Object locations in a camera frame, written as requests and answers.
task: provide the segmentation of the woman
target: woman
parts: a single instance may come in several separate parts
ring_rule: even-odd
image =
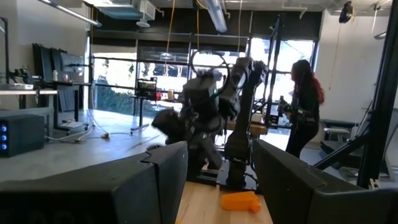
[[[325,100],[325,93],[314,77],[310,63],[299,60],[292,66],[294,93],[292,106],[304,110],[304,114],[288,114],[293,124],[286,152],[300,158],[304,146],[313,139],[319,130],[319,106]]]

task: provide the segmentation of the white wall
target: white wall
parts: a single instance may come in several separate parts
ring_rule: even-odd
[[[87,15],[85,6],[72,10]],[[76,55],[85,53],[86,23],[62,11],[36,0],[2,0],[0,15],[8,17],[11,23],[9,33],[11,70],[25,65],[30,71],[34,71],[32,43],[60,48]],[[34,103],[32,98],[27,101],[28,105]],[[17,98],[2,97],[0,107],[18,109]]]
[[[355,17],[339,24],[338,16],[323,13],[315,75],[325,90],[321,119],[360,122],[373,98],[384,41],[374,35],[384,32],[388,17]],[[313,139],[320,141],[323,131]]]

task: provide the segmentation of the fluorescent light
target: fluorescent light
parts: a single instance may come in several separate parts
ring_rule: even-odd
[[[384,31],[384,32],[382,32],[381,34],[375,35],[374,38],[375,38],[376,40],[385,39],[385,38],[386,38],[386,32]]]
[[[226,23],[219,0],[205,0],[211,20],[218,32],[226,32]]]
[[[44,4],[47,4],[47,5],[51,6],[51,7],[54,7],[56,9],[58,9],[58,10],[61,10],[61,11],[63,11],[66,14],[69,14],[69,15],[71,15],[73,17],[76,17],[77,19],[80,19],[80,20],[85,21],[85,22],[87,22],[89,24],[92,24],[93,26],[96,26],[96,27],[102,26],[102,24],[100,22],[97,22],[97,21],[94,21],[94,20],[92,20],[90,18],[82,16],[79,13],[74,12],[74,11],[72,11],[72,10],[66,8],[66,7],[63,7],[63,6],[59,5],[58,3],[55,3],[55,2],[53,2],[51,0],[38,0],[38,1],[40,1],[40,2],[42,2]]]

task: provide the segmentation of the concrete floor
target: concrete floor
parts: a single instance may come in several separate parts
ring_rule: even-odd
[[[0,170],[2,170],[0,181],[38,179],[68,172],[138,154],[144,152],[147,146],[151,144],[163,144],[165,141],[165,136],[150,126],[134,132],[131,136],[130,128],[138,124],[138,118],[132,116],[105,111],[92,111],[91,113],[82,111],[80,116],[80,121],[87,121],[96,125],[95,129],[83,138],[83,143],[52,141],[46,144],[42,150],[0,159]],[[71,117],[71,113],[60,115],[60,119],[70,119]],[[144,119],[144,124],[150,122],[150,119]],[[111,133],[110,140],[100,138],[104,134],[102,129]],[[63,132],[56,133],[56,136],[64,135]],[[285,149],[288,136],[269,134],[264,140]],[[308,145],[302,151],[301,159],[309,164],[318,162],[321,159],[318,149],[317,145]],[[331,167],[325,171],[342,178],[340,173]],[[382,183],[382,187],[396,188],[398,183],[386,182]]]

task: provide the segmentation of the bottle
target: bottle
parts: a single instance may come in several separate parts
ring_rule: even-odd
[[[52,80],[58,81],[58,72],[56,70],[52,71]]]

